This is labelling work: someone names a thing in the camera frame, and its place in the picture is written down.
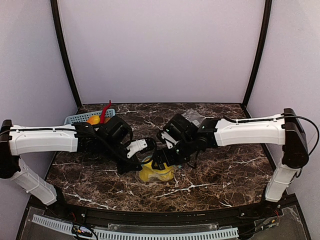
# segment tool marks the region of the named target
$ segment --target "perforated white strip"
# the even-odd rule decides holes
[[[34,214],[32,222],[60,233],[72,235],[72,224]],[[239,237],[238,228],[184,234],[137,234],[94,229],[99,240],[225,240]],[[84,237],[95,240],[95,236]]]

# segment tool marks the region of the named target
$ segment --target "red pepper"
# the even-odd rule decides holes
[[[100,123],[103,124],[105,122],[105,116],[106,116],[106,112],[107,110],[110,108],[111,106],[111,100],[109,100],[109,104],[107,106],[105,106],[102,110],[101,116],[100,116]]]

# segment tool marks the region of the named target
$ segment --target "gray basket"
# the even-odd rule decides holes
[[[94,115],[101,115],[102,111],[93,111],[73,116],[67,116],[64,120],[64,125],[73,124],[73,123],[85,123],[90,117]],[[112,118],[116,115],[116,111],[114,109],[108,109],[105,113],[106,118]]]

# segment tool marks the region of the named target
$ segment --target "marble table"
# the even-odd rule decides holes
[[[79,114],[104,105],[84,105]],[[113,104],[133,129],[135,139],[154,137],[177,113],[197,110],[202,116],[245,118],[239,104],[131,103]],[[108,157],[59,152],[47,181],[60,187],[68,203],[116,211],[184,212],[257,203],[273,174],[260,144],[240,144],[200,153],[197,168],[183,165],[170,182],[144,183],[135,172],[117,174]]]

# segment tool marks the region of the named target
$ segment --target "black pole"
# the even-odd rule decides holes
[[[64,40],[64,35],[62,32],[62,26],[61,26],[61,21],[60,21],[60,15],[59,15],[59,8],[58,8],[58,2],[57,0],[51,0],[51,10],[52,10],[52,16],[53,16],[53,22],[54,22],[54,27],[55,27],[55,32],[56,32],[56,37],[58,39],[58,44],[60,48],[60,53],[65,69],[66,76],[69,81],[69,85],[72,91],[72,95],[74,98],[74,101],[76,103],[76,106],[78,109],[82,106],[80,96],[77,90],[76,82],[74,79],[74,76],[72,74],[68,54],[67,54],[67,48]]]
[[[259,70],[259,65],[260,65],[262,53],[264,51],[264,46],[265,46],[267,31],[268,31],[268,25],[269,25],[269,19],[270,19],[270,13],[271,13],[271,5],[272,5],[272,0],[265,0],[259,42],[258,42],[258,46],[257,46],[256,53],[255,53],[255,58],[254,58],[253,66],[252,66],[252,71],[251,71],[249,83],[246,88],[245,95],[244,95],[243,102],[242,102],[242,104],[245,108],[247,107],[247,105],[249,103],[250,96],[251,96],[252,90],[254,88],[257,73]]]

